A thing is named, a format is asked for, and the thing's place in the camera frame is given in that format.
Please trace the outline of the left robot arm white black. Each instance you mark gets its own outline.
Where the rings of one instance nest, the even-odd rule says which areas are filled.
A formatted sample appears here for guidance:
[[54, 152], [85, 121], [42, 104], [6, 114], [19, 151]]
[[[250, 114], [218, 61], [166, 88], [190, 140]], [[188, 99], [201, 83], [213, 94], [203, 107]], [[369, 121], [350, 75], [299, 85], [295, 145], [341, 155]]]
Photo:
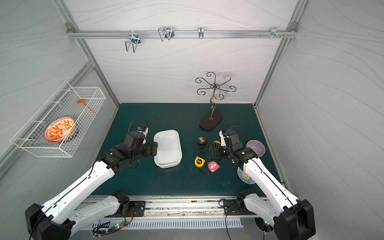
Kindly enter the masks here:
[[139, 126], [125, 140], [102, 154], [92, 167], [69, 187], [42, 205], [32, 204], [25, 211], [30, 239], [68, 240], [76, 232], [107, 216], [125, 216], [131, 210], [130, 198], [116, 192], [84, 208], [79, 205], [100, 185], [140, 157], [157, 154], [158, 144], [147, 140], [149, 129]]

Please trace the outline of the small yellow tape measure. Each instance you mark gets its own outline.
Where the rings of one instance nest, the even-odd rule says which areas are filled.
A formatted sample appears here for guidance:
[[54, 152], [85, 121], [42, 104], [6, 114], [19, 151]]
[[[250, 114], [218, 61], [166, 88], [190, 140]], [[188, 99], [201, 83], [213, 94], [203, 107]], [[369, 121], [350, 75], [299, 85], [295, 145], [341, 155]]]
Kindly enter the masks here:
[[205, 163], [206, 161], [203, 158], [200, 158], [200, 157], [195, 158], [194, 164], [197, 168], [202, 168]]

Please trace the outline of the white plastic storage box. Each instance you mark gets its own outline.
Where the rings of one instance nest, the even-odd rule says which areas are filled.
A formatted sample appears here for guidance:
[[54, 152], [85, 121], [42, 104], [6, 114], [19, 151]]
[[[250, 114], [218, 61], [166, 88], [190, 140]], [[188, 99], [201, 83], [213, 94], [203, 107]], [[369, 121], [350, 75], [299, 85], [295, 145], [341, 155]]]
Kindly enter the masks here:
[[155, 164], [162, 168], [178, 166], [182, 161], [182, 148], [179, 133], [176, 130], [166, 130], [154, 135], [154, 142], [158, 143]]

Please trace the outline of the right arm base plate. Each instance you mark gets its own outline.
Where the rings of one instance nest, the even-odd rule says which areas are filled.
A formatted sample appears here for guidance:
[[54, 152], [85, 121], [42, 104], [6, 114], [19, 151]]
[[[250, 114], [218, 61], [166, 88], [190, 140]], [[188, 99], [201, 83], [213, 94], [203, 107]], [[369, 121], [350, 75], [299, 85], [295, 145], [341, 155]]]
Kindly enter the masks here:
[[219, 206], [224, 209], [226, 216], [254, 216], [259, 218], [260, 216], [249, 211], [245, 204], [238, 199], [221, 199], [219, 200]]

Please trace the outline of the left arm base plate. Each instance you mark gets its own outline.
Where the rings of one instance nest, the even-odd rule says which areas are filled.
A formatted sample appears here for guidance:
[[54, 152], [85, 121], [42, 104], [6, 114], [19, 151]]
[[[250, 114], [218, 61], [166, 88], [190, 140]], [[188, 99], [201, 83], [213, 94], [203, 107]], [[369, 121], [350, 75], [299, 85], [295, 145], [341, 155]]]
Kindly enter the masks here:
[[145, 207], [145, 201], [127, 201], [120, 205], [118, 214], [121, 214], [125, 217], [143, 217]]

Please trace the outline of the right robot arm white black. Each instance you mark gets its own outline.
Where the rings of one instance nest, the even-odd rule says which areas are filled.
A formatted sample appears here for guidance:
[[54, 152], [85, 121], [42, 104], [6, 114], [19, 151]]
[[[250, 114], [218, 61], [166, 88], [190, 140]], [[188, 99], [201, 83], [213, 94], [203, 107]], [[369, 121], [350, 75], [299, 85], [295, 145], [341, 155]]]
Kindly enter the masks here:
[[316, 234], [315, 214], [311, 203], [289, 192], [265, 167], [259, 156], [245, 148], [235, 130], [219, 132], [219, 143], [209, 145], [209, 153], [237, 165], [266, 195], [243, 191], [239, 195], [243, 211], [258, 215], [273, 228], [279, 240], [307, 240]]

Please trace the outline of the pink tape measure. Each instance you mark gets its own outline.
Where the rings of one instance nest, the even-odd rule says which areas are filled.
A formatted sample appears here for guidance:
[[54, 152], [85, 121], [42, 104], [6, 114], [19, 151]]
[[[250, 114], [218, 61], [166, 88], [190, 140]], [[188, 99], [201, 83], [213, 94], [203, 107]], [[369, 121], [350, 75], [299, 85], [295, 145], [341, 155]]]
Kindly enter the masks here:
[[215, 173], [217, 170], [220, 169], [220, 165], [215, 162], [215, 161], [211, 161], [211, 162], [207, 162], [207, 163], [204, 163], [200, 168], [198, 168], [203, 174], [205, 175], [210, 175], [210, 174], [213, 174]]

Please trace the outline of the black round tape measure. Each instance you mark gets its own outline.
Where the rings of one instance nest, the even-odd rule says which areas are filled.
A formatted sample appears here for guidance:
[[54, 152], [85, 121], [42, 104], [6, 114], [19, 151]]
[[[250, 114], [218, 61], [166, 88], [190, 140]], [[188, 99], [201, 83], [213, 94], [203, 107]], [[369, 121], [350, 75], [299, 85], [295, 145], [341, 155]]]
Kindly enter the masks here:
[[199, 155], [205, 155], [206, 152], [204, 151], [204, 148], [207, 146], [207, 140], [203, 136], [198, 137], [198, 145]]

